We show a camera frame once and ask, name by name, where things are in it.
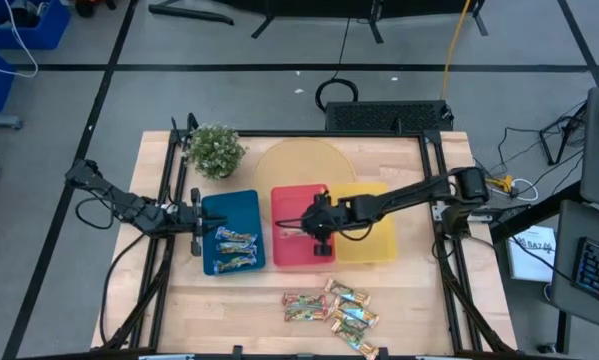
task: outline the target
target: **candy bar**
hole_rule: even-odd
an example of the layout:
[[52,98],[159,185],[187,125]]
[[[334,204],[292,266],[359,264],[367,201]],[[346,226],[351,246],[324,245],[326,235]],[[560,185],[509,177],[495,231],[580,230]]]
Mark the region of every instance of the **candy bar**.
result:
[[334,279],[328,279],[325,290],[333,294],[337,294],[346,300],[356,302],[361,306],[368,306],[370,303],[370,295],[355,291]]
[[286,308],[286,321],[315,321],[325,320],[326,310],[320,308],[301,308],[288,307]]
[[326,297],[324,295],[300,295],[284,293],[281,303],[285,306],[317,307],[326,309]]
[[244,265],[254,265],[257,263],[257,258],[254,256],[237,256],[236,258],[231,259],[227,263],[222,263],[219,260],[215,260],[213,262],[215,274],[220,274],[226,272],[230,269],[236,269],[238,267]]
[[226,229],[225,226],[219,226],[217,228],[217,235],[215,239],[223,241],[243,241],[247,243],[253,243],[257,240],[257,235],[252,234],[238,234],[234,231]]
[[361,339],[363,337],[362,333],[346,326],[341,321],[335,322],[335,325],[332,327],[332,332],[344,339],[351,348],[362,353],[363,356],[366,357],[366,360],[374,360],[379,354],[379,349],[377,347],[363,342]]
[[248,254],[257,255],[257,245],[240,241],[230,241],[217,244],[220,254]]
[[344,325],[358,331],[363,334],[363,331],[368,328],[368,324],[357,319],[356,317],[346,314],[341,309],[337,309],[336,307],[332,307],[328,312],[328,317],[333,318],[335,320],[341,321]]
[[379,322],[379,316],[364,309],[363,306],[359,305],[358,303],[344,299],[342,297],[337,297],[335,299],[333,307],[365,322],[366,324],[370,325],[371,328],[374,328]]

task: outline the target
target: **white cable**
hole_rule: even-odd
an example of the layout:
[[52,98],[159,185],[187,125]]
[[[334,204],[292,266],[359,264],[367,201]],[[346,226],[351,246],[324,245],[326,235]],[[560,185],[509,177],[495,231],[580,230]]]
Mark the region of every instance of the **white cable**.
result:
[[[535,201],[535,200],[539,199],[539,190],[537,190],[537,187],[535,187],[530,181],[528,181],[526,179],[514,179],[514,180],[512,180],[512,187],[515,187],[515,183],[517,181],[522,182],[524,184],[528,184],[530,186],[530,188],[532,188],[532,190],[535,191],[535,197],[533,197],[532,199],[522,198],[522,197],[515,197],[514,199],[518,199],[518,200],[521,200],[521,201]],[[493,187],[490,187],[490,186],[488,186],[488,189],[490,189],[492,192],[495,192],[497,194],[504,195],[505,197],[510,198],[510,194],[508,194],[506,192],[497,190],[497,189],[495,189]]]
[[10,30],[12,31],[12,35],[15,37],[15,40],[17,40],[19,45],[21,45],[21,47],[26,52],[26,54],[28,54],[28,57],[30,58],[30,60],[32,61],[32,63],[35,66],[35,70],[32,72],[32,74],[22,74],[19,72],[12,72],[12,71],[0,69],[0,73],[21,76],[21,77],[25,77],[25,78],[33,78],[33,77],[37,76],[37,73],[39,72],[39,65],[37,65],[35,58],[32,57],[32,55],[30,54],[30,51],[28,51],[28,48],[26,47],[26,45],[24,45],[23,40],[21,40],[21,36],[19,36],[19,32],[17,31],[17,27],[15,26],[15,16],[12,14],[12,8],[10,7],[10,3],[8,2],[8,0],[4,0],[4,1],[6,2],[6,7],[8,8],[8,14],[10,15],[10,25],[11,25]]

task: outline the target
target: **wooden table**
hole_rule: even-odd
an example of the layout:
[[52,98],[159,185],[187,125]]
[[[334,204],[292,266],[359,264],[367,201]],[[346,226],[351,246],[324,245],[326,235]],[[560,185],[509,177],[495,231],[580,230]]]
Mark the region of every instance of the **wooden table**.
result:
[[[130,191],[156,198],[167,149],[168,132],[145,132]],[[443,133],[448,169],[473,165],[465,133]],[[342,151],[358,181],[384,182],[390,190],[423,180],[418,142],[408,138],[323,138]],[[228,179],[209,181],[190,169],[184,194],[198,187],[202,196],[250,188],[255,165],[274,137],[241,139],[249,150]],[[434,151],[430,147],[431,157]],[[431,158],[432,167],[436,164]],[[173,173],[172,187],[176,179]],[[330,321],[284,322],[280,303],[285,291],[319,294],[329,277],[372,296],[369,309],[381,317],[366,339],[388,347],[391,355],[452,354],[439,266],[430,253],[433,233],[428,205],[394,213],[397,259],[389,264],[332,265],[286,270],[272,261],[271,229],[262,219],[266,267],[260,272],[206,276],[202,259],[190,254],[190,235],[177,237],[159,341],[160,352],[230,353],[243,345],[246,354],[355,354],[330,332]],[[490,239],[486,225],[471,225],[474,236]],[[122,225],[115,256],[139,235]],[[493,250],[464,240],[465,260],[474,303],[492,328],[516,348],[510,314]],[[110,281],[106,330],[112,335],[136,304],[148,241],[131,250],[117,265]],[[470,348],[465,315],[458,305],[464,348]],[[141,345],[147,345],[152,309],[146,312]],[[95,329],[93,345],[99,345]]]

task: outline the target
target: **keyboard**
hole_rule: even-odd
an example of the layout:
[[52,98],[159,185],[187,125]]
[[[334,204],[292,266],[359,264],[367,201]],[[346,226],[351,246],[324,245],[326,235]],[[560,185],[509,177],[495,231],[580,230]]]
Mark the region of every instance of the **keyboard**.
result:
[[574,285],[599,300],[599,242],[581,238],[575,265]]

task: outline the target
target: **red tray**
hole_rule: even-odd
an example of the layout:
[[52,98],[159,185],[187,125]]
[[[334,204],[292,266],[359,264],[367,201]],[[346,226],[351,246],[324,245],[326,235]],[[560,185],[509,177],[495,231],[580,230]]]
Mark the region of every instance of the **red tray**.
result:
[[[314,246],[317,241],[301,230],[284,229],[275,225],[279,220],[298,219],[309,205],[314,195],[326,190],[326,185],[283,186],[272,189],[272,254],[275,265],[313,265],[333,262],[332,256],[315,256]],[[299,226],[299,221],[287,225]],[[328,244],[333,245],[332,237]]]

